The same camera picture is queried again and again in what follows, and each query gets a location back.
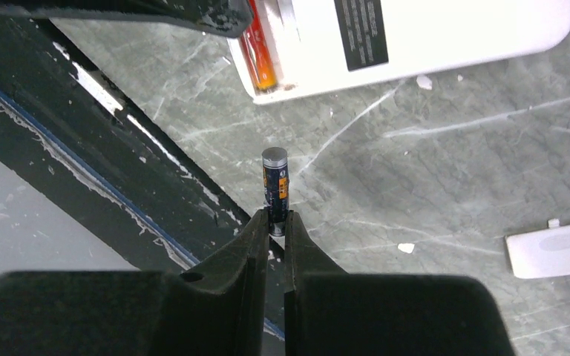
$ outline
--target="white paint chip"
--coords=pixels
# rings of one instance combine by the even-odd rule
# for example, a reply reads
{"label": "white paint chip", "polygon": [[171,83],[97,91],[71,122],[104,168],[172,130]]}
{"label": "white paint chip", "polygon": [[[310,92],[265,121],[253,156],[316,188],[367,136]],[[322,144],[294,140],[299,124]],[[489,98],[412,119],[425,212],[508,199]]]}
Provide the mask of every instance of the white paint chip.
{"label": "white paint chip", "polygon": [[224,209],[222,209],[222,211],[225,212],[225,213],[227,213],[228,216],[229,216],[231,219],[233,219],[237,224],[243,225],[243,223],[241,222],[241,220],[239,220],[239,219],[235,216],[235,213],[233,213],[233,212],[230,211],[230,210],[224,210]]}
{"label": "white paint chip", "polygon": [[414,247],[416,247],[413,243],[399,243],[399,251],[405,252],[406,254],[411,254],[414,252]]}
{"label": "white paint chip", "polygon": [[416,84],[419,85],[421,89],[425,90],[432,90],[433,89],[433,82],[429,79],[428,76],[421,74],[420,76],[416,77]]}

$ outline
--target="white debris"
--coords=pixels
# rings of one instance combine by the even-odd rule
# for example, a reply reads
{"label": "white debris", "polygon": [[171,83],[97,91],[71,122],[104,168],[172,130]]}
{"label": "white debris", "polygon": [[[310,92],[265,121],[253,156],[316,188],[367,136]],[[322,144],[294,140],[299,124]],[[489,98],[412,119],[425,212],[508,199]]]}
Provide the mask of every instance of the white debris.
{"label": "white debris", "polygon": [[416,84],[418,84],[421,89],[425,90],[433,89],[433,82],[431,81],[431,79],[429,79],[428,76],[423,74],[416,77]]}
{"label": "white debris", "polygon": [[406,254],[411,254],[414,252],[414,247],[416,247],[413,243],[399,243],[399,251],[405,252]]}

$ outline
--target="aa battery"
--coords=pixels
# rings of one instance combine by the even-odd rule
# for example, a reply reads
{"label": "aa battery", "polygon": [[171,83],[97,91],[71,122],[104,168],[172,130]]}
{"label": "aa battery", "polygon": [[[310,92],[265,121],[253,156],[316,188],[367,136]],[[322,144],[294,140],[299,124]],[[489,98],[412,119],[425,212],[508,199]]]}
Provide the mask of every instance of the aa battery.
{"label": "aa battery", "polygon": [[269,217],[269,233],[285,236],[285,219],[289,213],[289,172],[287,151],[271,147],[263,151],[263,186]]}

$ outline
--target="white plastic piece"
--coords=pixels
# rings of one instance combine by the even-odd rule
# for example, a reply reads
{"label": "white plastic piece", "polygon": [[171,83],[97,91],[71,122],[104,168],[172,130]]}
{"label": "white plastic piece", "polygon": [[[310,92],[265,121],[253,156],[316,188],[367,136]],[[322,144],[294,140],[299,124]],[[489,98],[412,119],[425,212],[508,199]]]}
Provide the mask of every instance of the white plastic piece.
{"label": "white plastic piece", "polygon": [[518,278],[570,275],[570,225],[510,236],[506,245],[512,271]]}
{"label": "white plastic piece", "polygon": [[229,40],[255,104],[537,53],[570,31],[570,0],[381,0],[389,62],[349,72],[334,0],[257,5],[279,80],[275,91],[255,92],[239,41]]}
{"label": "white plastic piece", "polygon": [[414,252],[414,247],[416,246],[413,243],[399,243],[397,247],[399,248],[399,251],[411,254]]}
{"label": "white plastic piece", "polygon": [[419,85],[419,88],[425,90],[432,90],[433,89],[433,82],[429,79],[428,76],[421,74],[420,76],[416,77],[416,84]]}
{"label": "white plastic piece", "polygon": [[559,228],[560,227],[560,220],[558,220],[558,219],[547,220],[547,227],[548,228]]}

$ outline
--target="black metal bar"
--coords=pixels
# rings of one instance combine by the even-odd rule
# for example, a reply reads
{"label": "black metal bar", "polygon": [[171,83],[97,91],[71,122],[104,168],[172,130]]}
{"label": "black metal bar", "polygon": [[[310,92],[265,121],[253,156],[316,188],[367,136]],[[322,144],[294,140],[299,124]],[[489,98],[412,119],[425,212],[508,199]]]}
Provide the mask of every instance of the black metal bar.
{"label": "black metal bar", "polygon": [[0,14],[164,22],[230,38],[241,36],[253,18],[248,0],[0,0]]}

